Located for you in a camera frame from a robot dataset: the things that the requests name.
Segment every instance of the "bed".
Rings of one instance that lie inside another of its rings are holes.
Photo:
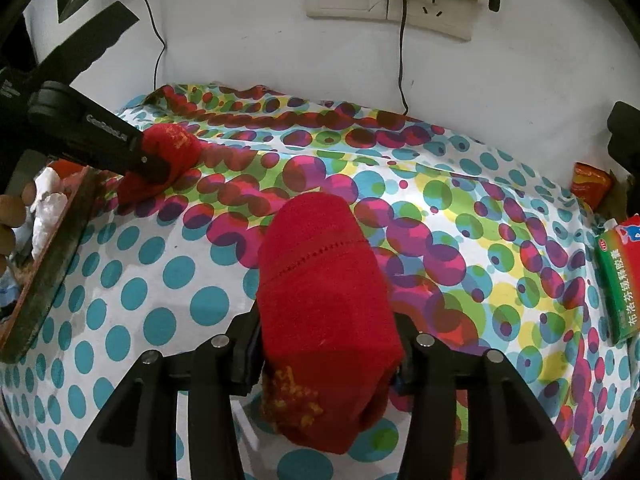
[[[265,229],[311,190],[351,205],[396,312],[454,349],[504,352],[583,477],[608,469],[630,428],[640,341],[611,342],[593,261],[598,225],[569,190],[434,124],[263,86],[164,86],[120,116],[139,129],[182,124],[205,146],[196,168],[146,202],[118,206],[118,179],[106,182],[31,349],[0,368],[44,479],[60,478],[143,351],[189,351],[250,309]],[[185,480],[187,400],[178,396],[176,431]],[[464,478],[465,402],[460,394],[455,479]],[[410,421],[400,397],[343,456],[274,434],[260,418],[259,386],[234,405],[248,480],[396,477]]]

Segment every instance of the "red sock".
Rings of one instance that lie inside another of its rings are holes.
[[[150,184],[142,176],[132,171],[118,184],[118,203],[127,205],[142,202],[171,186],[200,158],[202,144],[178,124],[154,124],[144,131],[142,149],[153,155],[159,155],[169,163],[169,178],[162,184]]]
[[[402,347],[374,253],[340,197],[306,193],[258,254],[263,411],[290,441],[345,453],[383,415]]]

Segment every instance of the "metal screw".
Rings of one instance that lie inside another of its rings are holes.
[[[229,344],[229,342],[229,338],[224,334],[218,334],[211,338],[211,345],[213,346],[213,348],[224,348]]]
[[[486,358],[489,359],[492,363],[501,363],[504,361],[504,355],[499,350],[489,350],[486,353]]]
[[[150,365],[151,363],[155,363],[156,361],[158,361],[159,357],[160,352],[158,350],[147,350],[140,356],[140,360],[143,362],[143,364]]]
[[[431,334],[421,333],[415,338],[415,341],[420,346],[430,347],[433,346],[436,340],[433,338]]]

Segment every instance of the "black cable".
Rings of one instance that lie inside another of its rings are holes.
[[[402,0],[402,19],[400,20],[400,63],[398,64],[398,89],[400,91],[400,97],[402,98],[402,104],[404,105],[403,115],[409,113],[409,105],[404,98],[404,90],[402,90],[402,73],[404,72],[404,66],[402,65],[402,44],[404,43],[404,27],[406,25],[406,0]]]
[[[151,5],[149,5],[149,0],[144,0],[144,1],[146,3],[146,10],[149,11],[149,19],[151,20],[151,26],[154,28],[154,33],[156,34],[156,38],[158,38],[158,40],[160,40],[160,42],[162,43],[162,50],[158,55],[158,59],[156,60],[156,67],[154,68],[154,90],[155,90],[157,88],[156,83],[158,81],[158,65],[160,65],[160,59],[162,57],[162,54],[164,54],[164,51],[166,50],[166,42],[158,32],[158,28],[156,27],[156,20],[154,20],[154,14],[151,11]]]

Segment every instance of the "wooden board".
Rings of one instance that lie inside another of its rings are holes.
[[[97,175],[96,170],[87,167],[69,177],[71,194],[55,231],[42,256],[34,262],[14,312],[0,325],[0,361],[18,362],[40,331],[86,226],[94,204]]]

